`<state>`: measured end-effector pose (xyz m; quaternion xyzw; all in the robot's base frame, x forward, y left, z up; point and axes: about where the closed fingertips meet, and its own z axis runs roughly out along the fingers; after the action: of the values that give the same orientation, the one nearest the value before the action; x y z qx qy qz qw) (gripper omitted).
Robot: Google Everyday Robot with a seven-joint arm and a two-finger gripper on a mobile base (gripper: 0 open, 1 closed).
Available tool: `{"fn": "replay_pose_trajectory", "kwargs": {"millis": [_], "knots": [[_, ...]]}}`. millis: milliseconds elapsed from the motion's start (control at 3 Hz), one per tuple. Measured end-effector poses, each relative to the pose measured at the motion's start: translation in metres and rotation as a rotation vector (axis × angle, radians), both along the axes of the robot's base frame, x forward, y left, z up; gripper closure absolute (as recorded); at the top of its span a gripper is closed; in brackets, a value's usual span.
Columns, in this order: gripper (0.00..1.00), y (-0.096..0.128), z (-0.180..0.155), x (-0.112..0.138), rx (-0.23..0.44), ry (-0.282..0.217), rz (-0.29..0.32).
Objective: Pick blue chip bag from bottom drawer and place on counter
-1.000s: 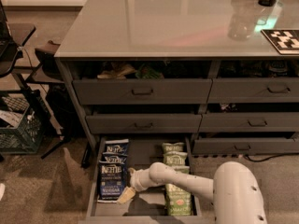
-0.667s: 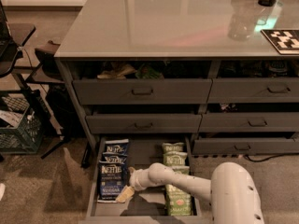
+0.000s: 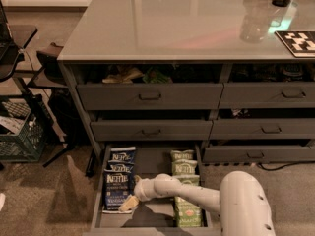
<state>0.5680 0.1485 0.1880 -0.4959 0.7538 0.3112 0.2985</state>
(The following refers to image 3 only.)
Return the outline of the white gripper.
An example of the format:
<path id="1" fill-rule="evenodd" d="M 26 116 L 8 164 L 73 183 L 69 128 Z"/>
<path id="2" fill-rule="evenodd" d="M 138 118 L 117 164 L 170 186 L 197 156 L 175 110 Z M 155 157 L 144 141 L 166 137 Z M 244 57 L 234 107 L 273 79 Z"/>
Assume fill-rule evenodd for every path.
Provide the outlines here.
<path id="1" fill-rule="evenodd" d="M 123 204 L 118 208 L 120 212 L 132 210 L 141 202 L 150 201 L 151 199 L 158 198 L 159 193 L 155 189 L 154 179 L 142 179 L 139 175 L 134 176 L 134 181 L 137 183 L 134 189 L 134 195 L 129 195 Z"/>

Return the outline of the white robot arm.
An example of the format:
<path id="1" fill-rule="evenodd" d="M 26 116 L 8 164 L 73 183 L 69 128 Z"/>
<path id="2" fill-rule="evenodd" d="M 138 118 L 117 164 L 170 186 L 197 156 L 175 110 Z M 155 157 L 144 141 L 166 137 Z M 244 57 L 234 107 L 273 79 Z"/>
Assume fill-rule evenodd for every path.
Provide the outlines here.
<path id="1" fill-rule="evenodd" d="M 132 195 L 118 208 L 133 209 L 139 202 L 179 197 L 220 215 L 221 236 L 276 236 L 272 211 L 263 187 L 252 175 L 233 171 L 224 176 L 218 190 L 182 183 L 175 176 L 159 174 L 138 178 Z"/>

